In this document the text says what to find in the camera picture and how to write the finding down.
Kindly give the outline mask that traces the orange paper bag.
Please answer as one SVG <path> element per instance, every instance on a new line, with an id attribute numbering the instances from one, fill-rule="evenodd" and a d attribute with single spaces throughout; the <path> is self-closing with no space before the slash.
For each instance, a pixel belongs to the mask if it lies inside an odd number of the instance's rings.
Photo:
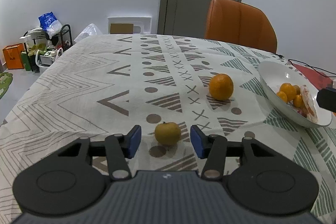
<path id="1" fill-rule="evenodd" d="M 13 44 L 6 46 L 3 50 L 3 55 L 7 65 L 7 69 L 23 69 L 24 65 L 21 59 L 23 44 Z"/>

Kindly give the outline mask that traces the small red apple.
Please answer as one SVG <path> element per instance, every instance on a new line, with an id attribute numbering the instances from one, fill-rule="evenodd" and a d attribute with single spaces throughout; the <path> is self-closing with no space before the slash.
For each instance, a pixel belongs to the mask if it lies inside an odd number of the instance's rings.
<path id="1" fill-rule="evenodd" d="M 307 118 L 307 111 L 305 109 L 297 110 L 298 114 L 302 115 L 303 117 Z"/>

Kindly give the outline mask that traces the clear plastic bag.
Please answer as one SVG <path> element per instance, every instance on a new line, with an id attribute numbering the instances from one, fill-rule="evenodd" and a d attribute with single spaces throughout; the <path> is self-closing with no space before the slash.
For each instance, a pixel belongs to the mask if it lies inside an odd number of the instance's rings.
<path id="1" fill-rule="evenodd" d="M 94 36 L 94 35 L 102 35 L 102 32 L 94 23 L 91 23 L 88 26 L 86 26 L 86 28 L 84 28 L 84 30 L 82 30 L 82 32 L 80 32 L 78 36 L 76 36 L 74 42 L 78 43 L 81 40 L 87 38 L 88 36 Z"/>

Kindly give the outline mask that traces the small orange in bowl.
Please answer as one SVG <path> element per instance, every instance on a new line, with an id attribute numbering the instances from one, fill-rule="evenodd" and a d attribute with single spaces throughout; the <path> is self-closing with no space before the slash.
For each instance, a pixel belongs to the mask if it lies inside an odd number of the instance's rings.
<path id="1" fill-rule="evenodd" d="M 287 95 L 286 95 L 285 92 L 283 92 L 283 91 L 280 90 L 279 92 L 276 93 L 276 95 L 277 95 L 282 101 L 284 101 L 285 103 L 288 103 L 288 97 L 287 97 Z"/>

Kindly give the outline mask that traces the yellow-green round fruit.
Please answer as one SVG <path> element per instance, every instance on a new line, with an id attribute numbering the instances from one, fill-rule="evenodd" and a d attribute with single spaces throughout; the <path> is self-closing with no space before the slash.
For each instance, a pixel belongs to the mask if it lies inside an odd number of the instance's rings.
<path id="1" fill-rule="evenodd" d="M 179 142 L 181 129 L 174 122 L 163 122 L 155 127 L 154 136 L 161 145 L 172 146 Z"/>

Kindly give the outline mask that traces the black metal shelf rack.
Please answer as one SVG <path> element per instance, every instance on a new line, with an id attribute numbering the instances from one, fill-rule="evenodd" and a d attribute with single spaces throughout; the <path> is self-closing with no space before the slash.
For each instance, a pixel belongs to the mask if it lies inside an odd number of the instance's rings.
<path id="1" fill-rule="evenodd" d="M 73 46 L 71 26 L 65 24 L 61 31 L 50 38 L 48 34 L 41 28 L 35 28 L 27 31 L 21 38 L 23 41 L 24 50 L 21 52 L 21 59 L 25 70 L 39 73 L 39 69 L 35 63 L 35 55 L 37 50 L 55 51 L 59 48 L 66 51 Z"/>

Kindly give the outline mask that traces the white ceramic bowl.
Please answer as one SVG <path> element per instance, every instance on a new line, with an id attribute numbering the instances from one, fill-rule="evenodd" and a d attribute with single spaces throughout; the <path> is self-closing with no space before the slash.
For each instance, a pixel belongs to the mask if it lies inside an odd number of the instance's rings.
<path id="1" fill-rule="evenodd" d="M 266 96 L 284 116 L 302 127 L 331 125 L 332 112 L 318 105 L 319 90 L 305 77 L 274 61 L 261 62 L 258 71 Z"/>

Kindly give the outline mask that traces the white plastic bag with items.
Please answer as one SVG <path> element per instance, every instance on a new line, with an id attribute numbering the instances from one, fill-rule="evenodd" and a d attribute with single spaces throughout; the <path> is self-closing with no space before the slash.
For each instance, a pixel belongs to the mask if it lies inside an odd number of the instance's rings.
<path id="1" fill-rule="evenodd" d="M 61 55 L 63 54 L 63 49 L 59 48 L 55 51 L 43 51 L 37 50 L 35 55 L 35 63 L 42 74 L 45 72 Z"/>

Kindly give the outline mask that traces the patterned white tablecloth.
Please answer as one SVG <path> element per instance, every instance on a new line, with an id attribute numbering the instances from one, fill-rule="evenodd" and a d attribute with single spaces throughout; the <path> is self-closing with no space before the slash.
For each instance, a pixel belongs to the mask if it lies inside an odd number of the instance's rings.
<path id="1" fill-rule="evenodd" d="M 11 190 L 16 175 L 79 137 L 142 127 L 142 141 L 130 169 L 199 170 L 189 134 L 229 140 L 244 136 L 311 171 L 319 183 L 312 213 L 335 223 L 335 124 L 302 128 L 281 115 L 266 97 L 258 73 L 263 61 L 290 69 L 273 53 L 215 40 L 161 35 L 90 36 L 76 43 L 31 85 L 1 125 L 1 223 L 20 209 Z M 229 100 L 209 93 L 209 82 L 227 74 L 234 83 Z M 181 137 L 161 145 L 155 127 L 174 122 Z"/>

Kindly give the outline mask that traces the orange leather chair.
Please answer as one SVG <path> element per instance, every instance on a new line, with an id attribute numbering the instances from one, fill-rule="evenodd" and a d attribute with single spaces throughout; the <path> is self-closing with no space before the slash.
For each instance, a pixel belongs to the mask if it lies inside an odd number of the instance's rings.
<path id="1" fill-rule="evenodd" d="M 276 33 L 264 12 L 233 0 L 211 0 L 205 38 L 271 53 L 277 51 Z"/>

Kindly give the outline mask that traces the white foam packaging board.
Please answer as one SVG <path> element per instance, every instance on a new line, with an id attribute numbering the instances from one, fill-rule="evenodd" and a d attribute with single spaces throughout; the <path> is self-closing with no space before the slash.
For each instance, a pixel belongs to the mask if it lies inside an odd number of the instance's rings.
<path id="1" fill-rule="evenodd" d="M 110 34 L 149 34 L 150 16 L 110 16 L 108 27 Z"/>

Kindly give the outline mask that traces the green floor mat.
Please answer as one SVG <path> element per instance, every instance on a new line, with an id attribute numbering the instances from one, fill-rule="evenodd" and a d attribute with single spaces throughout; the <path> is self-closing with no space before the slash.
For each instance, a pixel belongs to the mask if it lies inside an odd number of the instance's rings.
<path id="1" fill-rule="evenodd" d="M 6 94 L 13 81 L 13 74 L 8 72 L 1 73 L 0 77 L 0 99 Z"/>

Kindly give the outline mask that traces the blue white plastic bag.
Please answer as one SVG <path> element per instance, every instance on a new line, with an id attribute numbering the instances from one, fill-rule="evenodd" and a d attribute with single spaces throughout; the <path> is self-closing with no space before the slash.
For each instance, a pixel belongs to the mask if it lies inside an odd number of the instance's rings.
<path id="1" fill-rule="evenodd" d="M 63 25 L 57 20 L 53 12 L 45 13 L 38 17 L 38 19 L 40 27 L 48 34 L 50 38 L 57 35 L 62 29 Z"/>

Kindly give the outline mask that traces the small yellow-orange fruit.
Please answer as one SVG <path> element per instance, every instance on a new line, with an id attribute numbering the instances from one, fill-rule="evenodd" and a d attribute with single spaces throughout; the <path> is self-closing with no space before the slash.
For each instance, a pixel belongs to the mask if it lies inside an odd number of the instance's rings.
<path id="1" fill-rule="evenodd" d="M 294 99 L 292 100 L 292 104 L 293 104 L 294 107 L 296 107 L 298 109 L 301 109 L 301 108 L 304 107 L 304 102 L 303 102 L 301 94 L 297 94 L 294 97 Z"/>

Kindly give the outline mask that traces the large orange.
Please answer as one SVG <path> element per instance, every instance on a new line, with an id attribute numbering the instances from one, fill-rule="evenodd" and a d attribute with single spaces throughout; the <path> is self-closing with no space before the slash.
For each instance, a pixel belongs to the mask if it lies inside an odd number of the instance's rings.
<path id="1" fill-rule="evenodd" d="M 209 82 L 210 95 L 219 101 L 229 100 L 234 92 L 234 83 L 227 74 L 218 74 Z"/>

